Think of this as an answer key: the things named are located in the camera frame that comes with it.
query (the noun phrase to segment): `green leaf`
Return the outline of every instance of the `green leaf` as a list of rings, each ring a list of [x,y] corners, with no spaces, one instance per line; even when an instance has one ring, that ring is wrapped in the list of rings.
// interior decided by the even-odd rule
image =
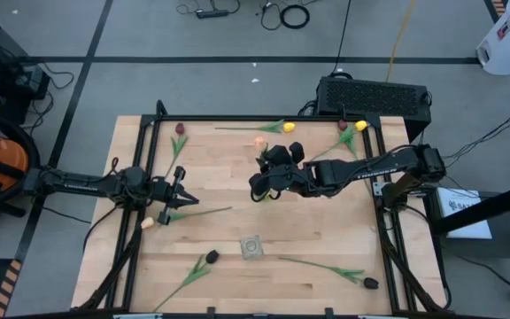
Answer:
[[[343,272],[344,274],[350,275],[350,276],[360,275],[360,274],[363,274],[365,272],[365,270],[363,270],[363,269],[353,270],[353,269],[344,269],[344,268],[339,268],[339,267],[334,267],[334,268],[336,268],[339,271]]]
[[[171,213],[170,214],[170,221],[178,221],[179,219],[189,217],[187,214],[181,214],[181,213]]]
[[[338,268],[338,267],[333,267],[331,270],[334,271],[335,273],[337,273],[339,276],[342,276],[345,279],[351,281],[354,284],[356,284],[358,282],[358,278],[355,278],[353,275],[357,275],[357,274],[360,274],[363,272],[361,270],[356,270],[357,274],[354,274],[355,271],[342,269],[342,268]]]
[[[198,267],[200,267],[200,262],[202,262],[203,258],[204,258],[204,255],[201,254],[200,257],[198,258],[198,261],[196,261],[196,265],[194,265],[194,268],[190,271],[189,276],[198,271]]]
[[[202,276],[208,275],[210,273],[210,269],[200,269],[199,271],[195,272],[194,274],[190,274],[189,276],[184,279],[182,282],[182,285],[188,285],[193,283],[195,280],[201,278]]]
[[[174,138],[172,136],[170,136],[170,140],[171,142],[173,142],[173,158],[176,157],[176,142],[174,141]]]
[[[340,136],[340,142],[345,143],[353,139],[353,128],[346,128]]]
[[[176,143],[176,150],[177,150],[176,156],[178,156],[178,154],[181,153],[182,148],[186,144],[186,141],[188,141],[188,137],[187,136],[185,136],[183,138],[178,138],[178,143]]]
[[[271,132],[271,131],[275,132],[277,129],[279,129],[279,130],[281,129],[283,123],[284,123],[284,120],[278,120],[276,122],[269,123],[267,125],[263,125],[259,129],[260,130],[270,129],[270,130],[268,130],[269,132]]]
[[[233,208],[233,207],[229,206],[229,207],[225,207],[225,208],[212,209],[212,210],[209,210],[209,211],[200,212],[200,213],[193,213],[193,214],[171,213],[170,214],[170,220],[172,222],[174,222],[174,221],[178,221],[179,219],[182,219],[182,218],[194,217],[194,216],[199,216],[199,215],[203,215],[203,214],[217,213],[217,212],[229,210],[231,208]]]

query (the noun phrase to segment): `yellow cable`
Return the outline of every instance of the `yellow cable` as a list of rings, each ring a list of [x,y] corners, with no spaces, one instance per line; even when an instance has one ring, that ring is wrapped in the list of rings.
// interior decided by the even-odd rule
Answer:
[[[397,41],[395,42],[395,46],[393,46],[393,52],[390,54],[389,72],[387,72],[387,79],[385,79],[386,82],[389,81],[390,72],[393,70],[393,60],[395,59],[395,54],[397,53],[398,42],[400,41],[401,36],[403,36],[403,34],[405,32],[406,23],[408,23],[408,19],[411,17],[411,13],[413,13],[413,8],[414,8],[415,3],[416,3],[416,0],[411,0],[411,3],[408,5],[408,10],[406,11],[405,19],[403,20],[403,24],[400,27],[400,31],[398,32]]]

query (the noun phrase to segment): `yellow tulip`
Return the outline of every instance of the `yellow tulip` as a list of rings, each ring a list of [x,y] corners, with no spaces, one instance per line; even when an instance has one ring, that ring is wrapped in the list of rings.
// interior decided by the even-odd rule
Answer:
[[[366,121],[357,121],[355,123],[355,129],[357,129],[359,132],[366,129],[367,126],[369,126],[369,123],[367,123]]]
[[[296,126],[297,125],[295,123],[284,123],[284,125],[282,126],[282,130],[284,131],[284,133],[290,133],[294,130]]]

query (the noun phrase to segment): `floor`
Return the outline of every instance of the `floor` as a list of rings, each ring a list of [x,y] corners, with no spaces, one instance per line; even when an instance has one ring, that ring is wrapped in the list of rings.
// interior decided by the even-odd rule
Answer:
[[[35,131],[42,162],[101,175],[116,117],[153,113],[159,98],[171,114],[296,113],[332,70],[347,2],[309,4],[306,27],[270,32],[259,24],[257,1],[241,1],[238,13],[206,20],[178,14],[176,0],[0,2],[0,25],[29,55],[76,75],[73,85],[52,91],[54,109]],[[464,59],[475,55],[493,25],[488,3],[417,2],[398,48],[397,57],[414,59],[398,60],[391,80],[426,85],[432,92],[433,121],[425,140],[442,154],[456,152],[510,116],[510,75],[489,75]],[[384,81],[407,6],[407,0],[352,0],[341,53],[351,63],[339,68],[357,79]],[[302,19],[296,15],[291,18]],[[269,12],[265,23],[272,26],[277,19]],[[469,189],[510,189],[510,129],[463,157],[449,175]],[[26,198],[17,200],[28,207]],[[90,220],[95,202],[55,194],[44,205]],[[24,233],[29,220],[34,233]],[[46,212],[40,218],[1,216],[0,258],[24,259],[7,315],[70,307],[88,228]],[[479,261],[510,279],[509,260]],[[444,265],[452,310],[510,318],[510,289],[496,277],[449,254]]]

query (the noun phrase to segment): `black box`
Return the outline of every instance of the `black box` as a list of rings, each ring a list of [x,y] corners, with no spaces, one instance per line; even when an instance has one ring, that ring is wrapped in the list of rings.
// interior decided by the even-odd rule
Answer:
[[[380,116],[402,116],[413,141],[431,122],[430,105],[424,86],[322,77],[315,113],[364,115],[376,127]]]

